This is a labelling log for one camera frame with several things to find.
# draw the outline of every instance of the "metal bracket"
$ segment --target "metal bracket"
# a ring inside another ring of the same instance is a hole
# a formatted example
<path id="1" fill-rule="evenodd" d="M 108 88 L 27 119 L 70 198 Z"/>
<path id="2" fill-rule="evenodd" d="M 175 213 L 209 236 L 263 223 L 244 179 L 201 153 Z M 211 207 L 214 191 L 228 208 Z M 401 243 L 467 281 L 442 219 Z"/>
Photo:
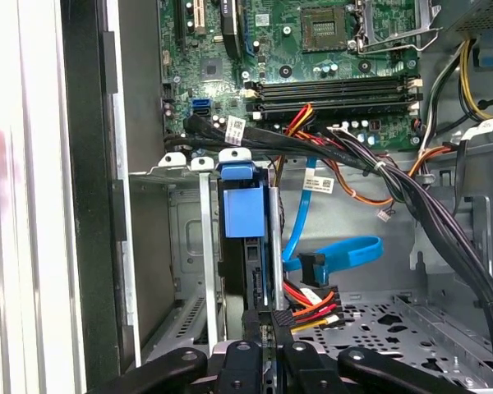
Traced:
<path id="1" fill-rule="evenodd" d="M 357 51 L 360 54 L 382 53 L 397 51 L 400 49 L 414 48 L 418 52 L 423 52 L 432 45 L 439 35 L 441 28 L 432 28 L 431 25 L 436 16 L 441 11 L 441 6 L 432 6 L 431 0 L 418 0 L 415 3 L 418 5 L 418 15 L 420 16 L 420 27 L 415 30 L 406 31 L 403 33 L 394 33 L 390 37 L 379 41 L 376 39 L 374 30 L 374 8 L 373 0 L 355 0 L 355 12 L 359 16 L 361 29 L 357 34 Z M 434 37 L 425 46 L 419 48 L 415 44 L 405 44 L 398 47 L 383 48 L 376 50 L 368 50 L 377 45 L 387 45 L 395 43 L 402 39 L 416 37 L 427 33 L 434 33 Z"/>
<path id="2" fill-rule="evenodd" d="M 248 148 L 226 148 L 219 152 L 219 163 L 251 162 L 252 153 Z"/>
<path id="3" fill-rule="evenodd" d="M 171 152 L 166 153 L 159 164 L 157 164 L 158 168 L 177 168 L 177 167 L 186 167 L 187 166 L 187 158 L 181 152 Z"/>
<path id="4" fill-rule="evenodd" d="M 403 316 L 418 323 L 423 331 L 429 335 L 437 345 L 442 346 L 451 352 L 459 364 L 466 365 L 468 369 L 474 371 L 478 378 L 493 387 L 493 369 L 483 360 L 477 358 L 471 351 L 457 343 L 450 335 L 440 329 L 441 319 L 435 315 L 435 321 L 430 321 L 425 315 L 419 313 L 410 304 L 407 304 L 399 297 L 394 297 L 394 303 L 402 311 Z"/>
<path id="5" fill-rule="evenodd" d="M 191 170 L 195 172 L 211 172 L 215 168 L 214 160 L 208 157 L 194 158 L 191 161 Z"/>

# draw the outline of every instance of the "blue connector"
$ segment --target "blue connector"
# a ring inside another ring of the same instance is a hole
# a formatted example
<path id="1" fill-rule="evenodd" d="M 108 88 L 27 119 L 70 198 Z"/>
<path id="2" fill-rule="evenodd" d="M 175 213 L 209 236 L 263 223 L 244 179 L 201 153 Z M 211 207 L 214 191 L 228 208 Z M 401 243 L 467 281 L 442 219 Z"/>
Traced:
<path id="1" fill-rule="evenodd" d="M 191 101 L 192 108 L 210 108 L 212 106 L 211 98 L 194 98 Z"/>

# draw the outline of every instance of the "cable bundle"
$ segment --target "cable bundle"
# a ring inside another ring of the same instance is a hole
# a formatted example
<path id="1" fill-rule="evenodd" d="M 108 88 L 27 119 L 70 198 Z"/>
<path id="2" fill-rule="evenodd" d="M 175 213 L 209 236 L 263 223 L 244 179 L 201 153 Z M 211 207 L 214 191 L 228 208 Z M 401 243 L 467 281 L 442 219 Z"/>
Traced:
<path id="1" fill-rule="evenodd" d="M 292 328 L 293 333 L 322 324 L 330 324 L 330 320 L 333 318 L 339 320 L 340 305 L 336 304 L 336 294 L 333 291 L 330 291 L 321 302 L 313 305 L 291 282 L 284 280 L 283 288 L 298 304 L 304 307 L 304 309 L 293 313 L 297 320 L 297 325 Z"/>

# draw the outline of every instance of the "yellow wire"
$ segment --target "yellow wire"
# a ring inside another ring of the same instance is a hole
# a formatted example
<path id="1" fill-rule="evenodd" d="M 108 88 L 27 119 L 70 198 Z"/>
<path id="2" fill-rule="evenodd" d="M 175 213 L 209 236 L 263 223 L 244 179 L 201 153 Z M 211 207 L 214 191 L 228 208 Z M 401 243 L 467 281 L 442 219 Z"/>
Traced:
<path id="1" fill-rule="evenodd" d="M 469 84 L 469 73 L 468 73 L 470 47 L 471 47 L 471 40 L 468 40 L 466 41 L 466 44 L 463 46 L 462 52 L 460 53 L 460 83 L 462 84 L 464 97 L 468 101 L 469 106 L 479 117 L 481 117 L 484 120 L 492 119 L 493 115 L 482 111 L 477 106 L 477 104 L 475 103 L 475 99 L 473 98 L 471 93 L 471 86 Z"/>
<path id="2" fill-rule="evenodd" d="M 292 137 L 294 133 L 299 130 L 300 126 L 305 123 L 305 121 L 312 115 L 312 112 L 314 111 L 312 109 L 312 106 L 310 104 L 307 104 L 308 109 L 306 110 L 305 114 L 302 116 L 302 118 L 296 123 L 296 125 L 288 131 L 288 136 Z"/>
<path id="3" fill-rule="evenodd" d="M 318 320 L 316 322 L 312 322 L 312 323 L 308 323 L 308 324 L 305 324 L 303 326 L 300 326 L 300 327 L 296 327 L 296 328 L 293 328 L 292 330 L 290 330 L 290 332 L 292 334 L 294 334 L 295 332 L 300 332 L 300 331 L 303 331 L 303 330 L 307 330 L 308 328 L 313 328 L 313 327 L 317 327 L 317 326 L 320 326 L 321 324 L 327 324 L 327 320 L 323 319 L 323 320 Z"/>

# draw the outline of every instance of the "sata port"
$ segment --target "sata port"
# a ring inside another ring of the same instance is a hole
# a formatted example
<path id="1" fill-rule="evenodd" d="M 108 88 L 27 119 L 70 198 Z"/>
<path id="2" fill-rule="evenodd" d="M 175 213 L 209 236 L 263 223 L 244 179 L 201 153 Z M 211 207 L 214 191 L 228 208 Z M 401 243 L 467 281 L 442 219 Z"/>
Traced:
<path id="1" fill-rule="evenodd" d="M 200 117 L 210 117 L 210 108 L 193 108 L 193 112 Z"/>
<path id="2" fill-rule="evenodd" d="M 191 101 L 192 108 L 210 108 L 212 105 L 212 100 L 209 98 L 194 98 Z"/>

